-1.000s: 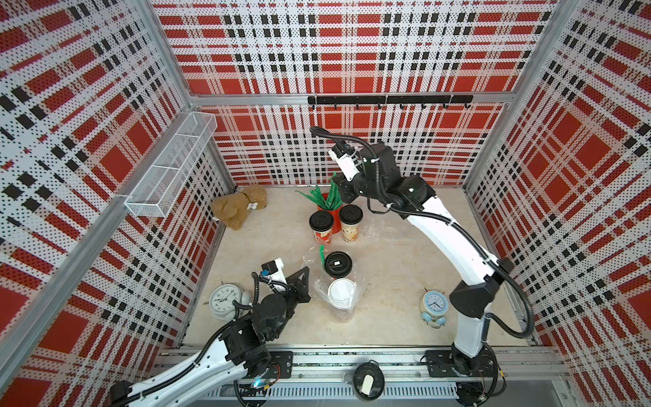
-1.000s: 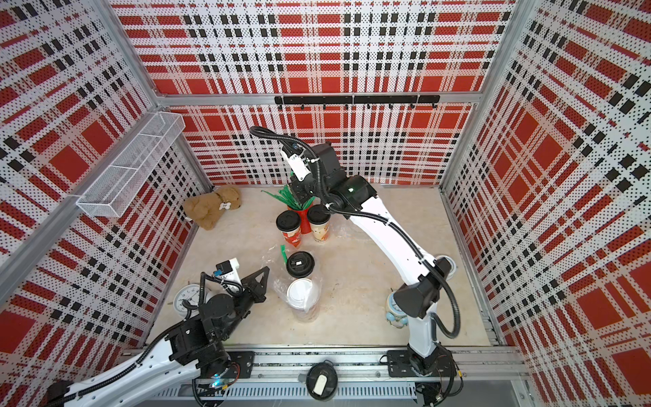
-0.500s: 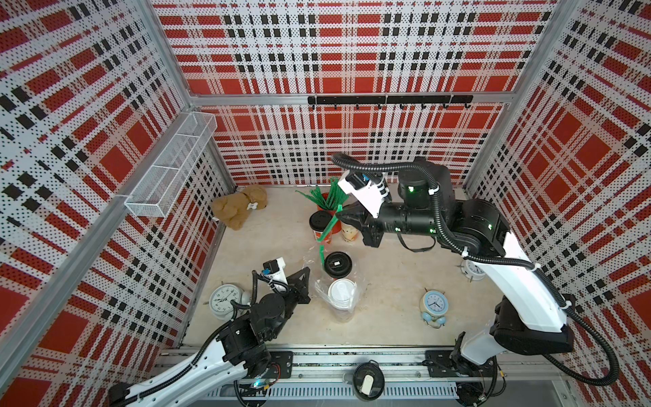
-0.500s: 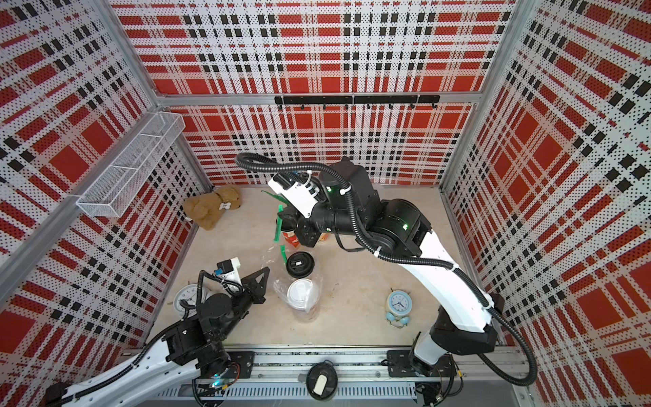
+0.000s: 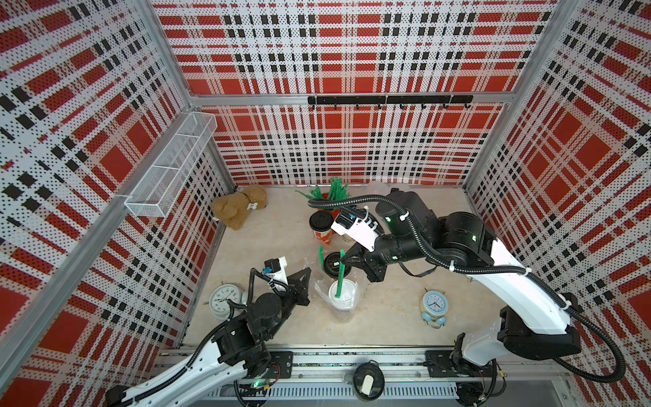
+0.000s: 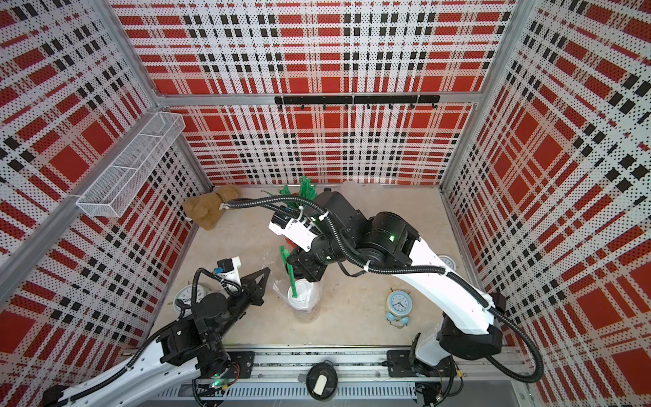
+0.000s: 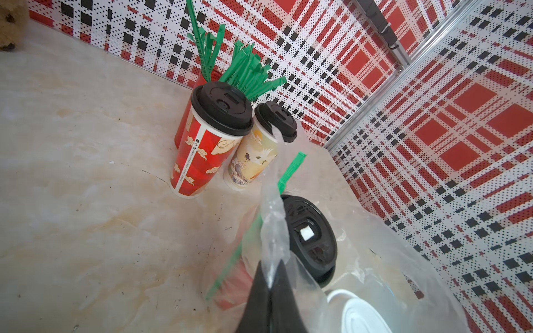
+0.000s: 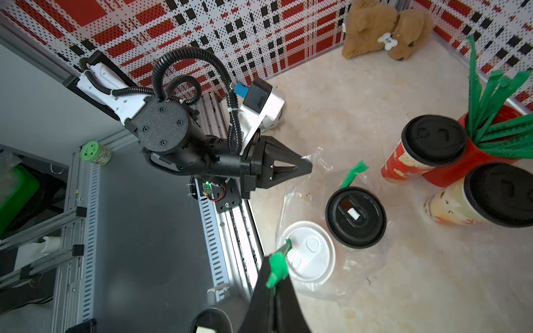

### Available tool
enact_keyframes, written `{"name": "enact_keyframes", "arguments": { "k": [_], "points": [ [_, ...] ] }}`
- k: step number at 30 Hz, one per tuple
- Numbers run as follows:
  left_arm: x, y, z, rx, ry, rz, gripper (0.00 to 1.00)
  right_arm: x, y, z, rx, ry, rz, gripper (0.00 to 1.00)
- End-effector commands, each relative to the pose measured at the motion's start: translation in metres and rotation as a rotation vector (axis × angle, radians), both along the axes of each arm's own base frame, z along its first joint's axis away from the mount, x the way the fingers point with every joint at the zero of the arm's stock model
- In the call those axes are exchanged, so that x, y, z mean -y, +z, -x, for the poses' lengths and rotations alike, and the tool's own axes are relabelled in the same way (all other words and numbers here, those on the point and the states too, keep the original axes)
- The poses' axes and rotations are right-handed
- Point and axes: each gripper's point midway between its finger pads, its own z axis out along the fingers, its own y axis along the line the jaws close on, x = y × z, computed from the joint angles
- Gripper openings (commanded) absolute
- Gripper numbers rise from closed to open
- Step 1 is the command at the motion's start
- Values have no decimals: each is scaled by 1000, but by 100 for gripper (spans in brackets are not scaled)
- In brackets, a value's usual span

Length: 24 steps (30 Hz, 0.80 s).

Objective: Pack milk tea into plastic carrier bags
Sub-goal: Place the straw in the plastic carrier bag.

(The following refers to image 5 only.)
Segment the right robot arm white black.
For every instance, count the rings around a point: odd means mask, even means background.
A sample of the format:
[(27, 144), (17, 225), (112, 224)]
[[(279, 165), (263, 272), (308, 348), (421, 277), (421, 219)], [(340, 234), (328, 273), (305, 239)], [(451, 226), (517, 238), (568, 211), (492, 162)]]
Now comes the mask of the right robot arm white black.
[[(417, 193), (393, 188), (387, 196), (353, 198), (339, 210), (333, 230), (355, 242), (342, 258), (364, 271), (372, 283), (384, 280), (388, 266), (424, 259), (434, 269), (468, 276), (505, 306), (482, 332), (459, 334), (451, 357), (456, 370), (514, 354), (530, 361), (551, 360), (596, 383), (624, 378), (627, 365), (615, 341), (578, 309), (571, 293), (557, 293), (523, 266), (477, 216), (454, 212), (438, 217)], [(565, 360), (581, 353), (579, 323), (597, 335), (615, 359), (610, 373), (583, 371)]]

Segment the single green straw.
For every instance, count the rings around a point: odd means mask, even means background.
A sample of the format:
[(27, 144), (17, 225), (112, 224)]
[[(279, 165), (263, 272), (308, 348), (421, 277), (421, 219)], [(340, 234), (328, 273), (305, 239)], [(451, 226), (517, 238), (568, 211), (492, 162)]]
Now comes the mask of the single green straw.
[(344, 255), (345, 255), (345, 251), (341, 249), (339, 252), (340, 259), (338, 263), (337, 290), (336, 290), (335, 298), (341, 298), (342, 295), (343, 280), (345, 278), (345, 264), (343, 263)]

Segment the white lid milk tea cup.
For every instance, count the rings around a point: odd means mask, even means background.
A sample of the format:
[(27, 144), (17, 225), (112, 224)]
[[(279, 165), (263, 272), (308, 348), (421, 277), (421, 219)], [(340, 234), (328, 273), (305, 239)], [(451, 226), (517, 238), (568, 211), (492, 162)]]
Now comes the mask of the white lid milk tea cup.
[(328, 291), (328, 302), (332, 312), (340, 322), (350, 322), (358, 303), (358, 285), (344, 278), (341, 298), (335, 298), (336, 290), (337, 282), (332, 283)]

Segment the clear plastic carrier bag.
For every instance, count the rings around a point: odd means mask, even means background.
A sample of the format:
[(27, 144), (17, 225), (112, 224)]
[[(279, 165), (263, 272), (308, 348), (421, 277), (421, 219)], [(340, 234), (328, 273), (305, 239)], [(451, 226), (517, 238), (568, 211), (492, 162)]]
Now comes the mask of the clear plastic carrier bag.
[(353, 320), (366, 286), (366, 276), (360, 271), (351, 271), (342, 282), (320, 271), (314, 283), (316, 293), (341, 323)]

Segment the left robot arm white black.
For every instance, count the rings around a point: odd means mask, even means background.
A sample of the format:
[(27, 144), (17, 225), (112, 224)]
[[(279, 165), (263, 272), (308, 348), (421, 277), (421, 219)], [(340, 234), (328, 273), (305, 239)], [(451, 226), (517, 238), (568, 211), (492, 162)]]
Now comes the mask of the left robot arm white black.
[(186, 359), (145, 383), (116, 385), (105, 395), (106, 406), (188, 406), (209, 391), (246, 376), (259, 376), (271, 363), (266, 342), (273, 339), (296, 306), (310, 304), (311, 269), (286, 281), (256, 269), (249, 272), (244, 305), (228, 301), (227, 319), (213, 328)]

